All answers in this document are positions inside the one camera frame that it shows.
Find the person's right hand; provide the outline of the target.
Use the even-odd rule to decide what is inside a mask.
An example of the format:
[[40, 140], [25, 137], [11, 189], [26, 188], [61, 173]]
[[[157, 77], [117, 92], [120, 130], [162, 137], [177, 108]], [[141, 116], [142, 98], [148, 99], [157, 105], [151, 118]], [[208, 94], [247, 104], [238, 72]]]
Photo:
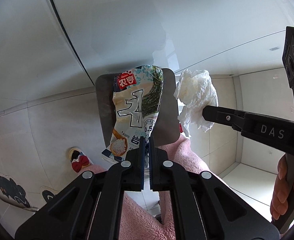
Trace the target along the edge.
[[288, 209], [287, 198], [290, 193], [290, 187], [286, 181], [287, 162], [285, 155], [279, 160], [277, 170], [278, 175], [275, 180], [270, 206], [270, 213], [275, 220], [278, 220], [281, 215], [284, 215]]

